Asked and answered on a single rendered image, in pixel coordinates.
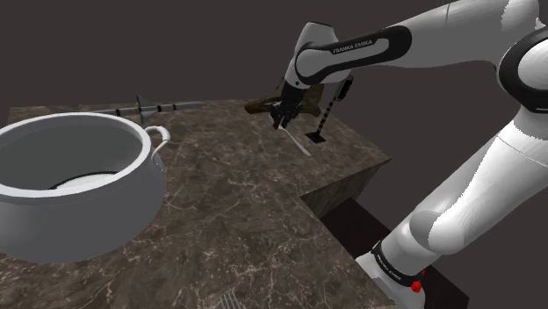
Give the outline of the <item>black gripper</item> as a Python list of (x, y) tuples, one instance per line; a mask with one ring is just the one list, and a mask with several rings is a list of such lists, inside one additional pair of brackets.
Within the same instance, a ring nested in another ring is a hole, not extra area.
[(300, 89), (288, 82), (284, 82), (279, 99), (280, 104), (276, 105), (274, 109), (270, 111), (270, 119), (275, 130), (280, 127), (282, 120), (283, 128), (286, 129), (287, 126), (297, 118), (299, 115), (300, 103), (303, 100), (305, 93), (306, 89)]

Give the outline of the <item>brown lumpy figure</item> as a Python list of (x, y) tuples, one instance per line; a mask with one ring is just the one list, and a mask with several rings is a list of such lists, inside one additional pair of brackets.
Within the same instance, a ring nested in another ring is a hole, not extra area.
[[(246, 112), (249, 114), (268, 112), (269, 108), (274, 103), (281, 100), (281, 93), (284, 83), (284, 78), (281, 78), (278, 82), (277, 87), (269, 96), (247, 102), (244, 106)], [(301, 101), (301, 112), (305, 114), (310, 114), (316, 118), (319, 117), (321, 115), (321, 108), (319, 106), (319, 103), (321, 101), (323, 91), (323, 84), (316, 84), (305, 90), (305, 94)]]

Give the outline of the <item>black striped stick with base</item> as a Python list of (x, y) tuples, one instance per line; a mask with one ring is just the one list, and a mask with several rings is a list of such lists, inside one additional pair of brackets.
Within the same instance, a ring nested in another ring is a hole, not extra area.
[(353, 83), (353, 80), (354, 80), (354, 76), (353, 75), (348, 75), (345, 79), (343, 79), (342, 81), (340, 81), (338, 83), (337, 88), (335, 90), (335, 93), (334, 93), (332, 99), (329, 101), (328, 107), (325, 110), (316, 131), (313, 132), (313, 133), (307, 133), (306, 134), (306, 136), (311, 141), (313, 141), (314, 143), (318, 144), (318, 143), (322, 143), (322, 142), (326, 141), (321, 136), (321, 130), (323, 129), (325, 123), (327, 122), (328, 115), (329, 115), (334, 103), (341, 102), (341, 101), (344, 100), (344, 98), (347, 96), (347, 93), (348, 93), (348, 91), (349, 91), (349, 89), (350, 89), (350, 87)]

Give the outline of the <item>dark robot stand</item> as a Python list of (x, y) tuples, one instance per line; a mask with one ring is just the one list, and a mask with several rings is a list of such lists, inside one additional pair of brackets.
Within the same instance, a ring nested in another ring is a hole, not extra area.
[[(322, 216), (321, 222), (354, 258), (390, 232), (352, 198)], [(426, 294), (424, 309), (468, 309), (469, 297), (433, 266), (426, 269), (422, 289)]]

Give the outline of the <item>grey metal fork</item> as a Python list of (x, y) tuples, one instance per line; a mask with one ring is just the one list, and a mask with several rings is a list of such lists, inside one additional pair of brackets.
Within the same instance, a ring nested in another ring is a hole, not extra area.
[(221, 309), (243, 309), (234, 291), (230, 290), (220, 296)]

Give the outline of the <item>large grey pot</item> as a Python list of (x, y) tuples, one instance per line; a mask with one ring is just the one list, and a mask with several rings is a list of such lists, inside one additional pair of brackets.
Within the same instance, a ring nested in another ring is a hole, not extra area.
[(162, 126), (95, 112), (21, 120), (0, 129), (0, 252), (79, 262), (136, 237), (166, 192)]

